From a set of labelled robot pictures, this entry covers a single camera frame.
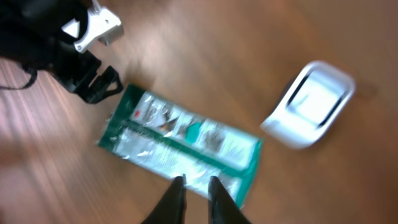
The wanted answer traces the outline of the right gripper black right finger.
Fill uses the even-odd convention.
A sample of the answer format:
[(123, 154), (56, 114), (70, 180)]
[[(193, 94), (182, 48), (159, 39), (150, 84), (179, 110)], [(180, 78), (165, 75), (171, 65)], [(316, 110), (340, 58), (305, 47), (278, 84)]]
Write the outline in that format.
[(219, 178), (212, 176), (208, 187), (208, 216), (211, 224), (250, 224)]

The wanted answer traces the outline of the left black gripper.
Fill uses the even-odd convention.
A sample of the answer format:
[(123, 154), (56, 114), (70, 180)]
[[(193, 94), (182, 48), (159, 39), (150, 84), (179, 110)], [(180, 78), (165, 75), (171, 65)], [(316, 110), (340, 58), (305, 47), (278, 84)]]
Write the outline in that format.
[(89, 104), (117, 95), (123, 91), (119, 73), (108, 66), (88, 86), (101, 62), (73, 45), (88, 30), (92, 5), (82, 0), (1, 0), (1, 57), (33, 76), (48, 71)]

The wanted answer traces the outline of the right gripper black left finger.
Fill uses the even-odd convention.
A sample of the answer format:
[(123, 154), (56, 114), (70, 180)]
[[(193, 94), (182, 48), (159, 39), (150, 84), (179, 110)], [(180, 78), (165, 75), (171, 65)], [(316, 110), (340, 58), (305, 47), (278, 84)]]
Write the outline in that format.
[(186, 208), (185, 176), (183, 175), (173, 179), (142, 224), (183, 224)]

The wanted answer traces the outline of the green snack packet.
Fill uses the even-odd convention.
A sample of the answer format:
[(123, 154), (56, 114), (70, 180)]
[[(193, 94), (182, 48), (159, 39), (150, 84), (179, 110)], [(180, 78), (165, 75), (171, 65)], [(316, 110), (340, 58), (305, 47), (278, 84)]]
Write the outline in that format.
[(238, 207), (254, 182), (263, 140), (129, 85), (98, 146), (166, 179), (185, 176), (207, 197), (216, 176)]

